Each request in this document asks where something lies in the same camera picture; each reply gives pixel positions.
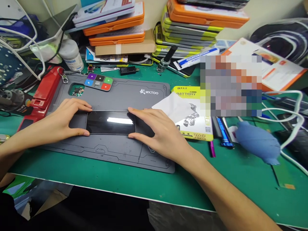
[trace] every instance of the purple square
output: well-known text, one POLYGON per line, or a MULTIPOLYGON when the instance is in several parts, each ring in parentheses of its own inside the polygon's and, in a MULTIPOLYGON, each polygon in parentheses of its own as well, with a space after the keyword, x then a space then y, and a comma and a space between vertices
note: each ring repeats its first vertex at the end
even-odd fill
POLYGON ((96 76, 97 76, 97 74, 93 74, 93 73, 90 73, 90 74, 88 74, 88 79, 95 79, 96 78, 96 76))

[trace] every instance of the white wall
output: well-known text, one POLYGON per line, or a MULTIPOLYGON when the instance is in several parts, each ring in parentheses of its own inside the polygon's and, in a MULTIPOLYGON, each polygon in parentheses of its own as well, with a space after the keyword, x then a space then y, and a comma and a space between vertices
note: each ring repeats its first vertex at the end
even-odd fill
MULTIPOLYGON (((35 13, 41 21, 49 17, 41 0, 18 0, 28 13, 35 13)), ((50 10, 57 14, 68 7, 79 4, 80 0, 46 0, 50 10)), ((154 27, 160 21, 161 13, 167 0, 144 0, 145 22, 154 27)), ((250 21, 240 29, 226 28, 219 33, 219 39, 239 39, 249 37, 260 26, 279 19, 306 17, 303 0, 250 0, 244 11, 250 21)))

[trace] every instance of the white bottle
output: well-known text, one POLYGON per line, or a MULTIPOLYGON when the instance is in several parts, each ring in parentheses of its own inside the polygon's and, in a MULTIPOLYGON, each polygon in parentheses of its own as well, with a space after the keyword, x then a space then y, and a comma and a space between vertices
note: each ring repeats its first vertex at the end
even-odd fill
POLYGON ((74 40, 63 40, 59 50, 59 55, 63 58, 68 68, 72 71, 83 70, 83 61, 81 59, 77 43, 74 40))

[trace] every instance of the left hand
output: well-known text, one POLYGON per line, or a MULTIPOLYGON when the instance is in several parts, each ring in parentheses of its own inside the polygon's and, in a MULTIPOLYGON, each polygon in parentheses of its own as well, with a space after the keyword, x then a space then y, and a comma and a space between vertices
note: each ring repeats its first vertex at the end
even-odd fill
POLYGON ((90 112, 92 106, 84 100, 65 99, 60 106, 44 119, 17 132, 8 141, 16 140, 21 151, 39 145, 59 142, 72 136, 89 136, 90 133, 82 128, 69 128, 69 122, 78 111, 90 112))

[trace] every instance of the smartphone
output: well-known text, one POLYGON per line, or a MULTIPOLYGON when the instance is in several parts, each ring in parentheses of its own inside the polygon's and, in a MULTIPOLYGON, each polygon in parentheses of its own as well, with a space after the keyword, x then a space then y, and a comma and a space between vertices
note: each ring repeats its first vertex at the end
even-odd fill
POLYGON ((128 135, 136 131, 135 116, 128 111, 91 111, 86 129, 90 134, 128 135))

